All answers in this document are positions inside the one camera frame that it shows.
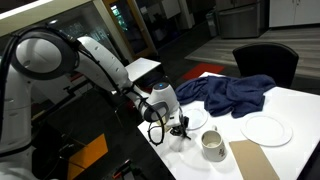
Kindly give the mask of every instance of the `navy towel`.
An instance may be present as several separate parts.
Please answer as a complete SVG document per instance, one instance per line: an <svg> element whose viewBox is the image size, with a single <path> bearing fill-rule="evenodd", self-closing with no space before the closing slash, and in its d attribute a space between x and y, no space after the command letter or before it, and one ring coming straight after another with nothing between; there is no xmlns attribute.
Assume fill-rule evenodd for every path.
<svg viewBox="0 0 320 180"><path fill-rule="evenodd" d="M175 92L181 105L204 101L204 109L212 116L232 112L232 117L239 118L261 111L265 99L263 93L275 86L274 80L266 75L242 79L208 76L189 80Z"/></svg>

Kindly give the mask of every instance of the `cardboard piece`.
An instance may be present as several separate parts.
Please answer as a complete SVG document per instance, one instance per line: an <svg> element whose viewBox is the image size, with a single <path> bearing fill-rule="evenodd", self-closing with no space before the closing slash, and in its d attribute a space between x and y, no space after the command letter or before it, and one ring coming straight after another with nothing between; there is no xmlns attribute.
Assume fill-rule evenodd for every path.
<svg viewBox="0 0 320 180"><path fill-rule="evenodd" d="M244 180L279 180L261 147L250 141L230 142Z"/></svg>
<svg viewBox="0 0 320 180"><path fill-rule="evenodd" d="M69 158L67 179L69 180L77 177L82 171L91 166L107 152L107 142L104 134L101 134Z"/></svg>

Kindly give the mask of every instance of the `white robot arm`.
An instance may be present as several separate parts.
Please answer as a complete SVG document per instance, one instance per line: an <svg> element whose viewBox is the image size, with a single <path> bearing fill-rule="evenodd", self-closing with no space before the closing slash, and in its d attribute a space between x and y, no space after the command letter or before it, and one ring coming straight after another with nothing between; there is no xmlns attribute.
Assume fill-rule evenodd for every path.
<svg viewBox="0 0 320 180"><path fill-rule="evenodd" d="M170 119L168 126L180 125L182 112L169 84L158 84L151 94L141 91L129 80L121 62L90 37L75 40L46 27L23 31L16 42L10 43L16 46L10 49L9 44L11 56L4 55L1 61L2 67L3 61L10 58L12 66L7 73L7 83L3 83L5 91L1 90L1 95L5 92L5 98L0 122L0 179L34 178L31 173L30 108L30 89L34 80L49 80L78 71L107 91L125 94L144 120L155 122L166 116Z"/></svg>

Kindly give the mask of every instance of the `white plate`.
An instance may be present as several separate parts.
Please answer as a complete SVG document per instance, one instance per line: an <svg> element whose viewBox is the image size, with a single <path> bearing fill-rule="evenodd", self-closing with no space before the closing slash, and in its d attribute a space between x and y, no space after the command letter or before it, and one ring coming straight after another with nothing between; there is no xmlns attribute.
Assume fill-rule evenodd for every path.
<svg viewBox="0 0 320 180"><path fill-rule="evenodd" d="M183 116L187 116L189 118L187 130L195 130L207 122L208 112L204 109L187 109L183 111Z"/></svg>
<svg viewBox="0 0 320 180"><path fill-rule="evenodd" d="M292 129L287 122L261 112L248 115L241 132L251 141L264 146L280 146L292 137Z"/></svg>

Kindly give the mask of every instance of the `white mug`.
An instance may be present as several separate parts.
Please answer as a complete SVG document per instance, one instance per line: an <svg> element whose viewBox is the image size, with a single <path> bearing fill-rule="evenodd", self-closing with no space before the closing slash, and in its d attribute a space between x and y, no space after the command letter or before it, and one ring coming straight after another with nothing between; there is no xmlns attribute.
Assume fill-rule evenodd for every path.
<svg viewBox="0 0 320 180"><path fill-rule="evenodd" d="M204 154L210 161L220 162L227 156L227 149L221 135L214 126L214 130L203 133L201 137Z"/></svg>

